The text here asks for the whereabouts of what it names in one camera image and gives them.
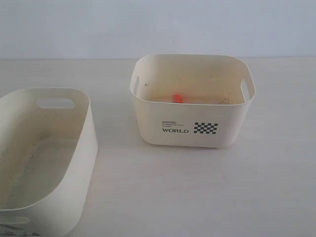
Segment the cream bin with WORLD label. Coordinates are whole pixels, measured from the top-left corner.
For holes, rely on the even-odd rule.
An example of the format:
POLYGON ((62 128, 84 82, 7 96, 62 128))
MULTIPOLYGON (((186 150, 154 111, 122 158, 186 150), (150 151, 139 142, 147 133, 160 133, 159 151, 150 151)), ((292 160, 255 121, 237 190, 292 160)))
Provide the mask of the cream bin with WORLD label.
POLYGON ((130 82, 141 137, 154 145, 223 148, 237 138, 256 94, 248 66, 222 55, 153 54, 139 59, 130 82), (194 97, 192 104, 162 96, 194 97))

